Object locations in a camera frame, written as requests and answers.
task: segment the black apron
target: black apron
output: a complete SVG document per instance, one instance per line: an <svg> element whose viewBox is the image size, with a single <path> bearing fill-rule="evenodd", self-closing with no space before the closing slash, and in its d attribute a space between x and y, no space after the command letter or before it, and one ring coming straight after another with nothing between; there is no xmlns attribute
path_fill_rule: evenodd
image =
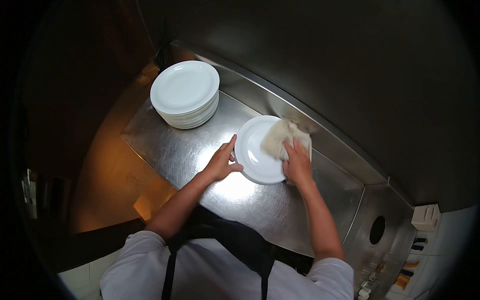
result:
<svg viewBox="0 0 480 300"><path fill-rule="evenodd" d="M168 241L170 257L163 284L162 300L169 300L172 293L175 261L180 247L188 240L216 239L231 254L247 265L262 279L262 300L267 299L268 277L272 271L274 259L270 255L271 244L255 230L236 221L214 219L205 224L182 229Z"/></svg>

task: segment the forearm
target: forearm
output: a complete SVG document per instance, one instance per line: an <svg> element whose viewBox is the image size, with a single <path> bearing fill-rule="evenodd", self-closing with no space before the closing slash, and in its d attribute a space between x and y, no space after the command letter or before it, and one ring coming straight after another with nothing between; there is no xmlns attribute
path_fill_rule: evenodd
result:
<svg viewBox="0 0 480 300"><path fill-rule="evenodd" d="M342 244L332 218L315 182L309 181L298 186L304 199L310 228L310 242L315 261L327 257L345 260Z"/></svg>
<svg viewBox="0 0 480 300"><path fill-rule="evenodd" d="M202 172L195 175L160 208L145 230L158 233L164 240L170 239L183 226L198 199L212 182Z"/></svg>

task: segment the circular hole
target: circular hole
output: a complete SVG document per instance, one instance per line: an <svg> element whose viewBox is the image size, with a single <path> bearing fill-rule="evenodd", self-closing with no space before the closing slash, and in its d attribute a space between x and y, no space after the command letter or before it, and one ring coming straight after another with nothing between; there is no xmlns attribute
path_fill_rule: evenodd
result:
<svg viewBox="0 0 480 300"><path fill-rule="evenodd" d="M385 231L385 218L380 216L375 219L370 229L370 243L375 245L380 241Z"/></svg>

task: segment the white tile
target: white tile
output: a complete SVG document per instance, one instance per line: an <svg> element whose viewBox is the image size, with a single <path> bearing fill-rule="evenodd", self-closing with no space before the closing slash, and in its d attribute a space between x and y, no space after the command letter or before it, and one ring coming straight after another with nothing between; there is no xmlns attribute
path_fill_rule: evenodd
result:
<svg viewBox="0 0 480 300"><path fill-rule="evenodd" d="M415 298L415 297L407 297L405 300L427 300L428 299L428 294L430 291L423 293L421 296Z"/></svg>
<svg viewBox="0 0 480 300"><path fill-rule="evenodd" d="M406 298L405 295L397 294L392 291L388 291L385 295L386 300L405 300Z"/></svg>
<svg viewBox="0 0 480 300"><path fill-rule="evenodd" d="M90 263L90 284L100 286L100 279L102 278L105 271L117 259L119 253L120 250L115 251Z"/></svg>
<svg viewBox="0 0 480 300"><path fill-rule="evenodd" d="M59 276L70 290L85 287L90 281L89 265L84 264L72 270L61 272Z"/></svg>
<svg viewBox="0 0 480 300"><path fill-rule="evenodd" d="M447 276L452 262L451 256L429 256L421 276L408 296L417 297L424 291L431 289L434 284L439 284Z"/></svg>
<svg viewBox="0 0 480 300"><path fill-rule="evenodd" d="M443 213L431 255L458 255L475 226L478 204L454 212Z"/></svg>
<svg viewBox="0 0 480 300"><path fill-rule="evenodd" d="M432 251L433 245L435 244L435 239L436 239L437 232L439 230L441 222L442 222L442 215L440 215L440 219L438 220L438 225L436 226L436 228L437 228L436 231L434 231L434 232L420 231L420 230L417 231L417 235L415 237L416 238L426 238L428 240L428 243L427 244L424 244L424 243L414 244L414 245L423 246L423 250L420 251L420 250L410 249L410 253L430 255L431 254L430 252Z"/></svg>
<svg viewBox="0 0 480 300"><path fill-rule="evenodd" d="M408 296L412 288L415 286L417 280L421 277L422 270L425 267L429 257L430 256L427 255L409 254L406 262L412 264L420 262L419 265L416 268L404 268L405 270L413 272L413 276L410 277L410 282L407 284L407 288L405 290L398 285L393 284L390 288L390 291Z"/></svg>
<svg viewBox="0 0 480 300"><path fill-rule="evenodd" d="M89 293L91 293L91 289L89 285L86 285L84 287L79 287L79 288L72 288L71 289L72 294L75 296L77 299L83 299L85 298Z"/></svg>
<svg viewBox="0 0 480 300"><path fill-rule="evenodd" d="M93 289L88 295L81 298L81 300L100 300L100 288Z"/></svg>

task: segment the stack of white plates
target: stack of white plates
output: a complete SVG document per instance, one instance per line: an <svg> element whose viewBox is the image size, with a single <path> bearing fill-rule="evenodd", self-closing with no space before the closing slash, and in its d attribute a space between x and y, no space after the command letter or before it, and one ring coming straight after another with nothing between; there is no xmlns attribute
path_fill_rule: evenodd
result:
<svg viewBox="0 0 480 300"><path fill-rule="evenodd" d="M190 129L207 122L218 106L220 77L206 62L189 60L166 68L153 82L150 101L171 126Z"/></svg>
<svg viewBox="0 0 480 300"><path fill-rule="evenodd" d="M246 122L237 133L235 161L243 165L243 175L258 184L276 184L285 180L282 161L274 159L261 148L270 127L280 118L259 116Z"/></svg>

